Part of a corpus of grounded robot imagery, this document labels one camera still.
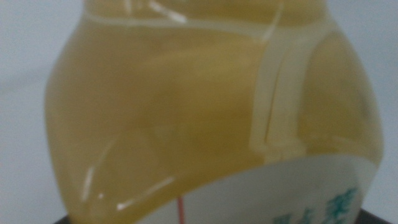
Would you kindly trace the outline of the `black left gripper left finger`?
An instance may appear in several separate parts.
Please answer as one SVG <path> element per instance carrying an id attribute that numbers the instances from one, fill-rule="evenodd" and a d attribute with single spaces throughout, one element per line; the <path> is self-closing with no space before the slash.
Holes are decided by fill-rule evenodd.
<path id="1" fill-rule="evenodd" d="M 53 224 L 82 224 L 82 221 L 79 217 L 69 214 L 55 221 Z"/>

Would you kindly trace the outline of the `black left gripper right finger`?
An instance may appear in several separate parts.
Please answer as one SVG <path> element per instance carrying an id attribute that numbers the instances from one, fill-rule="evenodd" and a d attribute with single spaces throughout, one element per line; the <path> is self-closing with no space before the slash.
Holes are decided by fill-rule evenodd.
<path id="1" fill-rule="evenodd" d="M 361 209 L 355 224 L 392 224 L 364 209 Z"/>

